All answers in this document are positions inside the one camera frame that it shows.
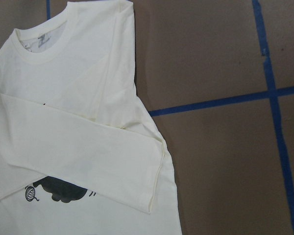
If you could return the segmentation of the cream long-sleeve cat shirt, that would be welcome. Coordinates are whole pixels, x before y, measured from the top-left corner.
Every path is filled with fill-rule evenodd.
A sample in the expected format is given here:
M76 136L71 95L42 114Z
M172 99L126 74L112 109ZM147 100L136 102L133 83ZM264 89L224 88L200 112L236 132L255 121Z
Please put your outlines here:
M128 0L69 2L0 49L0 235L179 235L167 144L137 97Z

